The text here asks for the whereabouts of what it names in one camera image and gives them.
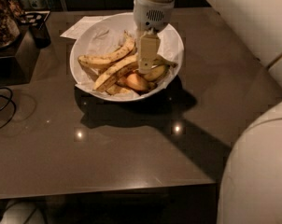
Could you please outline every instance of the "black box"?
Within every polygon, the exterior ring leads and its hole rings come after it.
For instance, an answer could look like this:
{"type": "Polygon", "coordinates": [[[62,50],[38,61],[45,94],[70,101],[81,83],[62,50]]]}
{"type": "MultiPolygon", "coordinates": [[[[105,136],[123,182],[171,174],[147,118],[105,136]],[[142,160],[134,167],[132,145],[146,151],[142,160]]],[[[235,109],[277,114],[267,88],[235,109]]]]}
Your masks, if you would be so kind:
{"type": "Polygon", "coordinates": [[[28,26],[21,26],[20,37],[9,47],[0,49],[0,86],[29,83],[39,49],[28,26]]]}

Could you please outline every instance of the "white bowl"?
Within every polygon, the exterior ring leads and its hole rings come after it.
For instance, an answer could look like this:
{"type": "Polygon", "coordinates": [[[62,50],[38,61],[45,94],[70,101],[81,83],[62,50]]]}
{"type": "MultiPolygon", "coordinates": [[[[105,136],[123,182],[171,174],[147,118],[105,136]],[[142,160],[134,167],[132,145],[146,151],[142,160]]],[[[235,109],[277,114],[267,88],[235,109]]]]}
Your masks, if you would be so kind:
{"type": "Polygon", "coordinates": [[[165,89],[167,85],[175,78],[184,57],[184,45],[176,29],[168,24],[164,30],[159,33],[161,45],[158,53],[165,59],[176,62],[178,66],[170,70],[169,76],[159,82],[158,87],[153,91],[138,95],[135,92],[129,95],[117,94],[110,95],[105,92],[98,92],[92,89],[94,81],[97,79],[96,71],[94,76],[87,74],[78,63],[78,56],[84,54],[105,54],[117,48],[122,38],[123,31],[136,36],[136,26],[134,24],[133,13],[122,13],[110,16],[91,26],[74,44],[70,54],[70,69],[77,83],[77,87],[98,98],[114,102],[131,102],[145,99],[154,93],[165,89]]]}

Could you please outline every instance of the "jar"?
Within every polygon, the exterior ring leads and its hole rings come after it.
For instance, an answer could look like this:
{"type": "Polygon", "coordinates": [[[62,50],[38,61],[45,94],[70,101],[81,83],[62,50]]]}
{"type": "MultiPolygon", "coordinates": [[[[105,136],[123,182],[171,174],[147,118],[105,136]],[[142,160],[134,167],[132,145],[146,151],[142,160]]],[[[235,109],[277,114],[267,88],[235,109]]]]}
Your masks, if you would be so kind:
{"type": "Polygon", "coordinates": [[[7,5],[7,0],[0,0],[0,49],[13,43],[20,33],[18,24],[7,5]]]}

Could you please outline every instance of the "tabletop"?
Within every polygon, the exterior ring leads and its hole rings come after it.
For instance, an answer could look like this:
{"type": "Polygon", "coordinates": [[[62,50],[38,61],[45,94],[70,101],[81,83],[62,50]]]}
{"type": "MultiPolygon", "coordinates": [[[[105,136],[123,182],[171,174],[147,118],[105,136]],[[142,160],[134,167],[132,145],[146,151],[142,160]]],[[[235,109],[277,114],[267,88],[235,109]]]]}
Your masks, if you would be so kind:
{"type": "Polygon", "coordinates": [[[77,89],[75,40],[60,35],[83,16],[122,12],[50,13],[51,44],[30,83],[10,86],[17,111],[0,130],[0,199],[218,183],[242,131],[282,101],[282,89],[211,7],[174,9],[185,57],[164,91],[113,103],[77,89]]]}

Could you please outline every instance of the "floor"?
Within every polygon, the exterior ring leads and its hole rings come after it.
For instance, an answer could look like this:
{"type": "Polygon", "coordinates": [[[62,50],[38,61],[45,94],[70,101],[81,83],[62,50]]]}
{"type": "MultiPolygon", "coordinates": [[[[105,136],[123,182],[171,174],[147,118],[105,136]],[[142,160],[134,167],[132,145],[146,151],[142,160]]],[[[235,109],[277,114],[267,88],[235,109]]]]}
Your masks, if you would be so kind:
{"type": "MultiPolygon", "coordinates": [[[[217,187],[72,194],[26,199],[37,203],[49,224],[216,224],[217,187]]],[[[3,219],[1,224],[10,224],[3,219]]]]}

